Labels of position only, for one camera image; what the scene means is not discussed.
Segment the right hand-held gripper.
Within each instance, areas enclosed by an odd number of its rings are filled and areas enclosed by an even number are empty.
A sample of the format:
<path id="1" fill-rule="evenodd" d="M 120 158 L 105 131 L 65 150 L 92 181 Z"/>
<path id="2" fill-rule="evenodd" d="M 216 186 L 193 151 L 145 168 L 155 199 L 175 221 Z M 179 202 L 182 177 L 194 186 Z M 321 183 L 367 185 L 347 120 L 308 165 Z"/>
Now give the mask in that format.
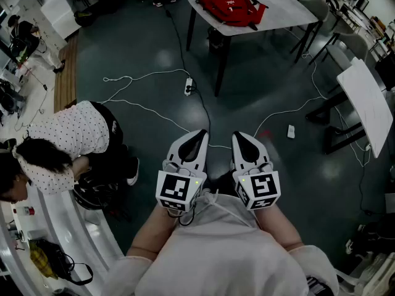
<path id="1" fill-rule="evenodd" d="M 265 146 L 244 132 L 235 131 L 231 137 L 235 165 L 263 163 L 249 170 L 232 173 L 235 191 L 247 210 L 258 210 L 273 206 L 280 198 L 280 180 Z"/>

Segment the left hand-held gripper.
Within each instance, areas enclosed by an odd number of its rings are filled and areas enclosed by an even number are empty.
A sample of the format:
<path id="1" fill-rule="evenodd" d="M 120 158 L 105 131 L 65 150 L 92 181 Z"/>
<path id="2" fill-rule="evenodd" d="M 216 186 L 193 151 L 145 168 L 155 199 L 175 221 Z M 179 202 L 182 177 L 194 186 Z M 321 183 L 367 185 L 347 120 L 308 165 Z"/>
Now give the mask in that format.
<path id="1" fill-rule="evenodd" d="M 172 143 L 158 172 L 156 199 L 161 207 L 189 212 L 207 179 L 204 171 L 209 144 L 205 129 L 183 135 Z"/>

